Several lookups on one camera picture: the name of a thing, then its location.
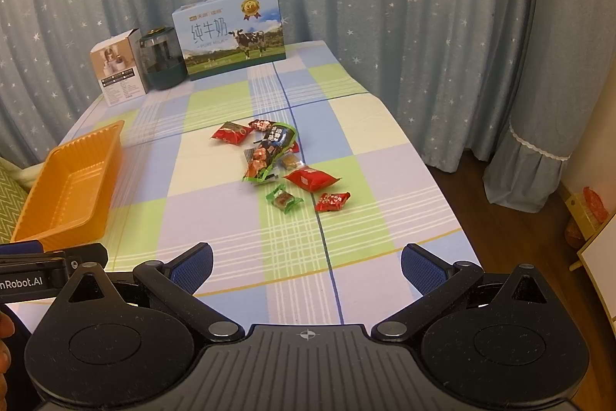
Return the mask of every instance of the green pillow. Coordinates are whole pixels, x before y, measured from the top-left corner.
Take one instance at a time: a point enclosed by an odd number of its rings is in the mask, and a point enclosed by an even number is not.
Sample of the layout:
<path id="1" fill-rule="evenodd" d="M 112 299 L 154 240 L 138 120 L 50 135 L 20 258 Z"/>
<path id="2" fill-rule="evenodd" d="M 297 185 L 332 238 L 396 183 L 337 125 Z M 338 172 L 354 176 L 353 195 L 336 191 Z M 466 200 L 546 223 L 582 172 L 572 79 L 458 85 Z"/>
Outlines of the green pillow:
<path id="1" fill-rule="evenodd" d="M 0 244 L 10 242 L 28 194 L 0 166 Z"/>

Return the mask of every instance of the white lace trim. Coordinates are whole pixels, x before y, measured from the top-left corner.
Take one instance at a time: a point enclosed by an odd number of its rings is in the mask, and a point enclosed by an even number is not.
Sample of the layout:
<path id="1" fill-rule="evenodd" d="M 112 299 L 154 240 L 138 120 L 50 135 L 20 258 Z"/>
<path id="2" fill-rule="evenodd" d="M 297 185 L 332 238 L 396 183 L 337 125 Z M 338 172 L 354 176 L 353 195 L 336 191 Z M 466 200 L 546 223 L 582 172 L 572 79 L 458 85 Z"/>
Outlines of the white lace trim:
<path id="1" fill-rule="evenodd" d="M 546 152 L 545 150 L 541 150 L 538 146 L 535 146 L 532 143 L 529 143 L 528 141 L 523 140 L 518 135 L 516 135 L 515 131 L 513 131 L 513 126 L 511 125 L 511 121 L 509 121 L 509 132 L 516 139 L 516 141 L 521 143 L 523 146 L 530 148 L 531 150 L 534 150 L 537 153 L 540 153 L 542 156 L 549 157 L 550 159 L 554 159 L 555 161 L 568 161 L 569 157 L 571 157 L 571 155 L 568 155 L 567 157 L 555 156 L 554 154 Z"/>

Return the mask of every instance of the gold medal badge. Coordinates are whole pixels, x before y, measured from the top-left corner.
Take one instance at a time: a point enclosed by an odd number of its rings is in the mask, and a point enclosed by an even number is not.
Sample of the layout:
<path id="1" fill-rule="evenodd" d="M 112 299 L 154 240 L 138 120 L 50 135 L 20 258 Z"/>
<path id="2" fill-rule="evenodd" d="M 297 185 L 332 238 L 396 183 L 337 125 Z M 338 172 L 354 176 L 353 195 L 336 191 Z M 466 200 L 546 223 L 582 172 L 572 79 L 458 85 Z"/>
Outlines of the gold medal badge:
<path id="1" fill-rule="evenodd" d="M 250 20 L 251 16 L 255 19 L 259 18 L 259 1 L 257 0 L 245 0 L 241 4 L 241 12 L 244 13 L 244 20 Z"/>

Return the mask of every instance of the plastic container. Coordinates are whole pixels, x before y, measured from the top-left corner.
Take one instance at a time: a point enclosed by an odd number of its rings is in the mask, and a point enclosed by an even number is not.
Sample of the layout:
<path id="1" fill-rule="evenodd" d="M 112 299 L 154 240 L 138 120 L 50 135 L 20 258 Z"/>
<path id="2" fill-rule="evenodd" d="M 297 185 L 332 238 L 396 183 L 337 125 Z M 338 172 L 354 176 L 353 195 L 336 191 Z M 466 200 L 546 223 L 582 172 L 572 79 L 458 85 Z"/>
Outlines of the plastic container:
<path id="1" fill-rule="evenodd" d="M 103 236 L 122 161 L 123 126 L 114 122 L 49 153 L 11 242 L 36 239 L 53 251 Z"/>
<path id="2" fill-rule="evenodd" d="M 188 72 L 173 27 L 150 30 L 139 40 L 139 51 L 146 79 L 154 89 L 168 89 L 186 79 Z"/>

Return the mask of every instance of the grass field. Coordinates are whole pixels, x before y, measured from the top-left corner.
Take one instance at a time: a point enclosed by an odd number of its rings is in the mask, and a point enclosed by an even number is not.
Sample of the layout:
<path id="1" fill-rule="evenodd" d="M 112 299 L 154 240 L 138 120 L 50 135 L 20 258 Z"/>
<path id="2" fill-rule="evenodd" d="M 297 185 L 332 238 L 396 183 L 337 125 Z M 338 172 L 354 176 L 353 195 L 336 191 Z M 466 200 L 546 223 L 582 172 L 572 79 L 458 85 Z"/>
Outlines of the grass field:
<path id="1" fill-rule="evenodd" d="M 263 58 L 266 58 L 267 56 L 279 55 L 280 53 L 284 53 L 284 52 L 285 52 L 284 46 L 279 46 L 277 48 L 267 48 L 267 50 L 263 53 Z M 250 50 L 249 55 L 250 55 L 250 59 L 256 62 L 258 62 L 260 59 L 259 50 Z M 221 65 L 228 65 L 230 63 L 237 63 L 237 62 L 245 61 L 245 60 L 246 60 L 246 55 L 244 54 L 243 51 L 240 51 L 238 53 L 234 53 L 233 55 L 223 56 L 222 58 L 214 60 L 214 61 L 204 61 L 203 63 L 198 63 L 197 65 L 191 65 L 190 72 L 191 73 L 201 72 L 203 70 L 220 67 Z"/>

